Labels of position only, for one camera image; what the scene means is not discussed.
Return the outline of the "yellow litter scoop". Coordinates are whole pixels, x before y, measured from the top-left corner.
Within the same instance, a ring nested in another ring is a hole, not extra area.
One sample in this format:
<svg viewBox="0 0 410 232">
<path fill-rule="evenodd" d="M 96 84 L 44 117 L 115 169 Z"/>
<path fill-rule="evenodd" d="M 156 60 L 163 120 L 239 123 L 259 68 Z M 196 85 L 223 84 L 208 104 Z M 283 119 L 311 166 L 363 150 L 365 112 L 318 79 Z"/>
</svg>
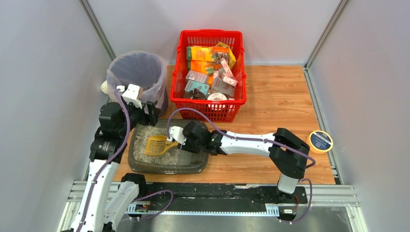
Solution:
<svg viewBox="0 0 410 232">
<path fill-rule="evenodd" d="M 166 135 L 154 135 L 147 139 L 144 153 L 147 156 L 161 156 L 177 145 L 178 142 L 169 141 Z"/>
</svg>

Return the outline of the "grey litter box tray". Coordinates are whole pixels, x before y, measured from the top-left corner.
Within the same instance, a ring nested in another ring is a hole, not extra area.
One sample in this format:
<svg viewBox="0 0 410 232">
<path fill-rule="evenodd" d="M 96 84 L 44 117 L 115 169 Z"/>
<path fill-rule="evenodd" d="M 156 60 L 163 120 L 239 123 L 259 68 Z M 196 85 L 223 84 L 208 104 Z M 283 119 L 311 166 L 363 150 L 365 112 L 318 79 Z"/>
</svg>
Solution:
<svg viewBox="0 0 410 232">
<path fill-rule="evenodd" d="M 167 119 L 159 119 L 156 126 L 137 125 L 129 144 L 129 167 L 136 173 L 143 174 L 197 174 L 208 163 L 209 155 L 198 154 L 172 147 L 160 156 L 145 154 L 147 140 L 153 135 L 166 135 Z"/>
</svg>

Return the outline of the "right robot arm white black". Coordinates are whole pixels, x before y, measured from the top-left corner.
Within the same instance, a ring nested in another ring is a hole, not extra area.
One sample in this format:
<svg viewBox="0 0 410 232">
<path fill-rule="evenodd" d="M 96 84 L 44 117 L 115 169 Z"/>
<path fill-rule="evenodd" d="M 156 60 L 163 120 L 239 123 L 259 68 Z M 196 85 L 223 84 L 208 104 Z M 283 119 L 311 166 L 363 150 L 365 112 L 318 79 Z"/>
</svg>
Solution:
<svg viewBox="0 0 410 232">
<path fill-rule="evenodd" d="M 238 134 L 215 129 L 209 131 L 191 121 L 184 127 L 171 126 L 169 138 L 178 148 L 209 155 L 249 154 L 269 158 L 280 171 L 277 194 L 291 195 L 308 168 L 309 145 L 285 128 L 268 134 Z"/>
</svg>

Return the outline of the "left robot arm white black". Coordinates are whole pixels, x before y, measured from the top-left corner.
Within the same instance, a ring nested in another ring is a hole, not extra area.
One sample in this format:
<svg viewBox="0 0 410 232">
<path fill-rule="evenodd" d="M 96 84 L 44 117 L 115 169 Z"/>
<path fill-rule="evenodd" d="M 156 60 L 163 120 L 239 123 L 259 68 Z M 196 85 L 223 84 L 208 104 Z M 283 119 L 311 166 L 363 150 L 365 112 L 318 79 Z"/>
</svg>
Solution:
<svg viewBox="0 0 410 232">
<path fill-rule="evenodd" d="M 70 232 L 116 232 L 131 202 L 146 190 L 142 174 L 125 174 L 114 197 L 109 191 L 121 163 L 131 130 L 136 126 L 155 126 L 161 109 L 153 102 L 139 108 L 133 103 L 110 102 L 100 109 L 99 123 L 90 146 L 88 178 Z"/>
</svg>

